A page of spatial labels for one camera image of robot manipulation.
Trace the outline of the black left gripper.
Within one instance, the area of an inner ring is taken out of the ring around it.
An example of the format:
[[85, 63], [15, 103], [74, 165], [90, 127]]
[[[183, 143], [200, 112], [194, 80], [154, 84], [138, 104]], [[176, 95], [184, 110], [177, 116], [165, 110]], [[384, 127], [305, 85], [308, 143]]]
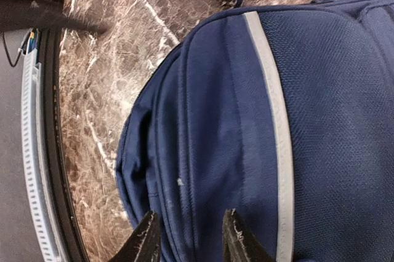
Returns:
[[65, 28], [105, 33], [108, 25], [65, 15], [61, 0], [1, 0], [1, 31], [28, 28]]

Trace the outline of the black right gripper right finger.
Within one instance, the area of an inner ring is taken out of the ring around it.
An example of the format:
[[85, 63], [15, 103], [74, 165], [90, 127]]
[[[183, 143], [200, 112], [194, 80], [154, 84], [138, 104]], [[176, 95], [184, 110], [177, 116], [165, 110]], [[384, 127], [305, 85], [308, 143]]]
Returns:
[[225, 211], [222, 224], [223, 261], [272, 262], [235, 209]]

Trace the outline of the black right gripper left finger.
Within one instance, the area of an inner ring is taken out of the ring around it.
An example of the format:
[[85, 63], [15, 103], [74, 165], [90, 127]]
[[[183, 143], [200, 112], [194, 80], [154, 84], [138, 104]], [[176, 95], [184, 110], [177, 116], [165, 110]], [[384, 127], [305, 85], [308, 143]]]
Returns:
[[154, 211], [145, 214], [132, 235], [110, 262], [160, 261], [161, 228], [159, 216]]

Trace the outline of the navy blue student backpack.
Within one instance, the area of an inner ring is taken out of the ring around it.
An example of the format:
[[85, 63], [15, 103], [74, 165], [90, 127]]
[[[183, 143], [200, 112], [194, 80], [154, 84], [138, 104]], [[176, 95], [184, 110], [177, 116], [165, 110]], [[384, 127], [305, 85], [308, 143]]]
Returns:
[[392, 261], [393, 0], [208, 18], [138, 95], [115, 172], [160, 261], [223, 261], [229, 209], [274, 261]]

